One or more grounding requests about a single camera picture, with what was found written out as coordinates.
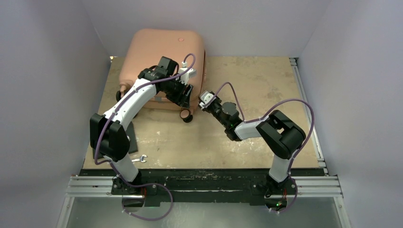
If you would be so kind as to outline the pink suitcase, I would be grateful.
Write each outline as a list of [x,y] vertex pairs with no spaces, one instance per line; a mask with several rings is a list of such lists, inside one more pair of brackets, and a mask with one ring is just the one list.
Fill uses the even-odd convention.
[[132,39],[124,64],[119,75],[120,89],[116,93],[119,101],[134,85],[139,73],[159,63],[162,56],[181,64],[185,56],[193,53],[196,57],[193,69],[196,75],[189,79],[193,85],[190,97],[190,108],[185,109],[172,103],[164,92],[158,92],[144,107],[180,111],[180,117],[186,123],[193,119],[197,108],[198,96],[205,81],[206,53],[202,37],[189,30],[141,29]]

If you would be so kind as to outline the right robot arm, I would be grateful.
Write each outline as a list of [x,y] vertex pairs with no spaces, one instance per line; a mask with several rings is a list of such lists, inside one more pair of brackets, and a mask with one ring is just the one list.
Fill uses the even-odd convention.
[[307,139],[301,127],[280,110],[274,110],[267,117],[247,123],[240,119],[235,103],[222,104],[219,99],[205,106],[203,111],[219,121],[231,141],[262,138],[274,153],[267,175],[267,188],[272,193],[279,193],[285,188],[289,180],[291,159],[305,145]]

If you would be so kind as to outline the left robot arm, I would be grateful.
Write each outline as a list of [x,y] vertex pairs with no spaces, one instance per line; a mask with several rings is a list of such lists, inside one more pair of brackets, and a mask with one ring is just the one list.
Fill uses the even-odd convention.
[[90,118],[90,146],[93,148],[94,163],[100,155],[121,179],[123,188],[129,194],[137,194],[143,184],[141,173],[129,156],[131,139],[127,128],[141,108],[159,92],[164,92],[168,99],[179,107],[189,108],[193,86],[188,80],[195,75],[193,68],[196,57],[190,65],[184,60],[178,64],[174,60],[161,57],[159,63],[142,70],[134,85],[109,110],[103,114],[93,114]]

